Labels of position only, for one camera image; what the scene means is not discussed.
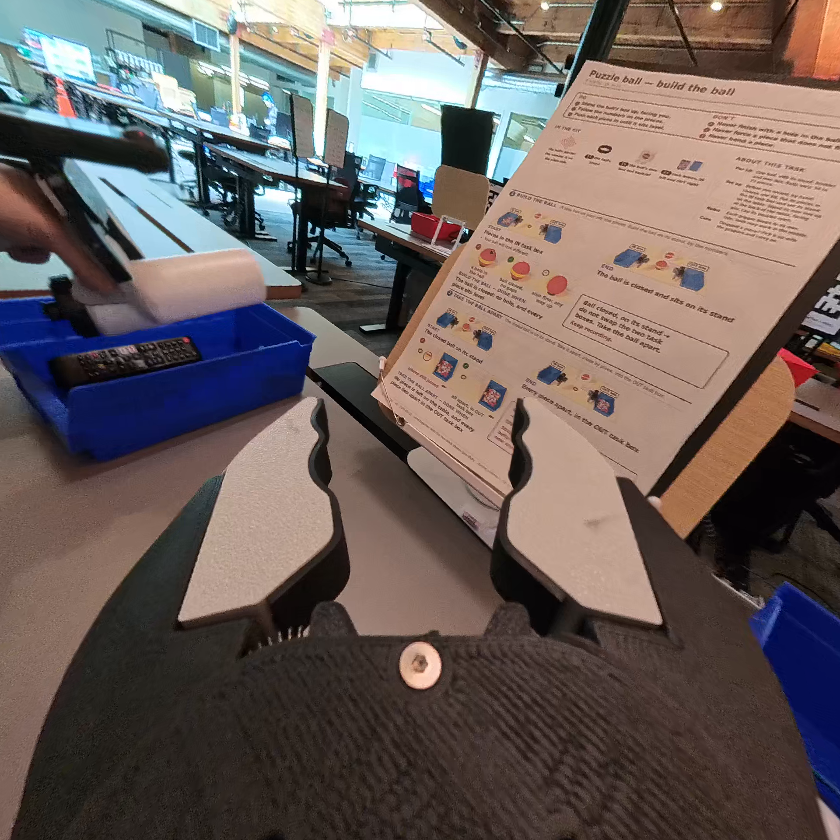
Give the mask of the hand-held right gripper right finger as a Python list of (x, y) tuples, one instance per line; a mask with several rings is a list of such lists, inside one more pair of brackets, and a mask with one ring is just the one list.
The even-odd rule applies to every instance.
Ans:
[(490, 578), (541, 637), (596, 638), (613, 623), (658, 633), (664, 618), (618, 479), (599, 451), (535, 397), (513, 414), (511, 491)]

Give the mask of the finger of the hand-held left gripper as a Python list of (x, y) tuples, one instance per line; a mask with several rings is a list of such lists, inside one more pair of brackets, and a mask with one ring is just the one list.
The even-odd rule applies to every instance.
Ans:
[(117, 284), (131, 282), (130, 268), (142, 253), (81, 163), (40, 162), (39, 187), (111, 279)]

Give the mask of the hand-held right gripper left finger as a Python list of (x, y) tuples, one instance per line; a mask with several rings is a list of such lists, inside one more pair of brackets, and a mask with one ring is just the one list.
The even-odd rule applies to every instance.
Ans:
[(184, 629), (247, 621), (259, 634), (307, 634), (316, 607), (350, 578), (330, 484), (329, 419), (305, 397), (226, 468), (177, 617)]

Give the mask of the white bottle with black cap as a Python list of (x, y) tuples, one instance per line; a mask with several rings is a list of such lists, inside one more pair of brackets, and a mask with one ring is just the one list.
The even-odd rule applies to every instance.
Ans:
[(266, 299), (264, 272), (247, 248), (132, 259), (115, 291), (99, 295), (66, 276), (49, 281), (42, 311), (84, 338), (156, 329), (246, 308)]

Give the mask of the blue plastic bin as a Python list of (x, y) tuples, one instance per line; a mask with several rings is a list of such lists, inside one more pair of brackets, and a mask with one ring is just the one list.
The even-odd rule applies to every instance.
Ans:
[[(265, 303), (116, 337), (50, 321), (46, 297), (2, 301), (2, 362), (74, 455), (111, 460), (301, 393), (313, 333)], [(202, 359), (168, 371), (61, 389), (49, 361), (124, 344), (190, 339)]]
[(839, 619), (784, 582), (750, 625), (791, 708), (816, 789), (838, 816)]

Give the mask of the person's left hand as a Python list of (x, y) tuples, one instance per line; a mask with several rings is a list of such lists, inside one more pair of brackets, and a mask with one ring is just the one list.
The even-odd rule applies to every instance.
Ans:
[(102, 295), (117, 285), (57, 212), (35, 179), (1, 166), (1, 250), (11, 259), (43, 265), (56, 256), (82, 287)]

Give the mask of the black remote control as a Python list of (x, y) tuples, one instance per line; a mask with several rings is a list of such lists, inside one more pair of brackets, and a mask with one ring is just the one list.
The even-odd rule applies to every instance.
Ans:
[(69, 391), (201, 361), (203, 357), (193, 340), (181, 337), (61, 355), (49, 360), (48, 368), (56, 385)]

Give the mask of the black flat pad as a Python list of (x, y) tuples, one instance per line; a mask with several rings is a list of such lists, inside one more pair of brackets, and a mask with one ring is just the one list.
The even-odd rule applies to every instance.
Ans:
[(393, 420), (388, 419), (373, 396), (376, 377), (357, 362), (310, 367), (309, 378), (368, 433), (402, 461), (420, 448)]

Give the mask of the printed instruction sheet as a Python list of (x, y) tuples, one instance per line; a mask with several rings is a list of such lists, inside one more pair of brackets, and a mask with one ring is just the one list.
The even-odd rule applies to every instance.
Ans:
[(381, 360), (382, 408), (501, 507), (516, 404), (535, 397), (686, 535), (791, 411), (754, 395), (775, 365), (793, 393), (784, 363), (748, 367), (795, 289), (755, 259), (631, 243), (463, 247)]
[(504, 497), (518, 400), (665, 489), (838, 272), (839, 94), (588, 61), (375, 387)]

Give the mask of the dark wooden desk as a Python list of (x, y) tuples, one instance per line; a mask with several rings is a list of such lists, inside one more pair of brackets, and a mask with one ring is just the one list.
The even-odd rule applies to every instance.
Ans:
[(215, 144), (209, 144), (206, 150), (215, 163), (236, 177), (238, 221), (235, 232), (241, 240), (258, 239), (255, 205), (258, 186), (272, 189), (290, 186), (293, 189), (297, 214), (292, 224), (290, 273), (297, 279), (328, 285), (331, 279), (321, 267), (316, 271), (308, 267), (308, 230), (312, 219), (326, 210), (332, 199), (342, 201), (348, 196), (348, 188), (322, 175), (303, 171), (299, 164)]

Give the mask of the black office chair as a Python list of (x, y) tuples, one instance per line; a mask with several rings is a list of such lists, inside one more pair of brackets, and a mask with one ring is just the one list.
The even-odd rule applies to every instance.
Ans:
[(346, 185), (300, 187), (289, 203), (292, 219), (292, 239), (288, 249), (292, 271), (305, 275), (309, 266), (322, 272), (324, 251), (330, 249), (352, 267), (352, 260), (344, 249), (328, 237), (328, 231), (352, 227), (350, 193)]

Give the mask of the light wooden desk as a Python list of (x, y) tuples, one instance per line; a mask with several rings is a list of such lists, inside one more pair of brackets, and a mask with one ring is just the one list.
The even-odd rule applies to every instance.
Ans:
[(362, 325), (359, 330), (365, 335), (399, 333), (429, 291), (449, 248), (431, 245), (406, 225), (362, 220), (360, 228), (373, 234), (375, 250), (383, 259), (393, 259), (395, 270), (385, 321)]

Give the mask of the red plastic bin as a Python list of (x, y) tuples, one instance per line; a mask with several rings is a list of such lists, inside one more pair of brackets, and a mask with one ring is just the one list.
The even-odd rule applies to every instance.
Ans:
[(411, 214), (410, 227), (414, 236), (434, 245), (453, 245), (463, 233), (459, 220), (417, 211)]

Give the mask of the beige wooden panel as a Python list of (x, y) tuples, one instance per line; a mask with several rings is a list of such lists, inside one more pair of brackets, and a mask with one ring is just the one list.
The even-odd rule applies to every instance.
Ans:
[(487, 212), (489, 195), (485, 175), (441, 164), (434, 175), (432, 214), (453, 218), (472, 232)]

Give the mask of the black upright panel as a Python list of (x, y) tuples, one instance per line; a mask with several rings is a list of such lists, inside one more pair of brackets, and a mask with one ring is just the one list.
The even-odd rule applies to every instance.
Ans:
[(496, 128), (493, 112), (451, 104), (440, 111), (441, 165), (486, 175)]

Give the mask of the black metal pole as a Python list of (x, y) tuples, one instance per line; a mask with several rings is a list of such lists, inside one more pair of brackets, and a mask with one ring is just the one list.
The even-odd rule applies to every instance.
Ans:
[(594, 1), (567, 74), (563, 94), (571, 89), (588, 60), (605, 61), (620, 28), (629, 1)]

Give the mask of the wall display screen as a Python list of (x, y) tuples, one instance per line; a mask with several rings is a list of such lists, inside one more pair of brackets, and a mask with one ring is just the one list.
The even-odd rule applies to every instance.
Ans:
[(90, 84), (97, 81), (92, 54), (86, 45), (31, 28), (22, 29), (20, 45), (31, 63), (53, 76)]

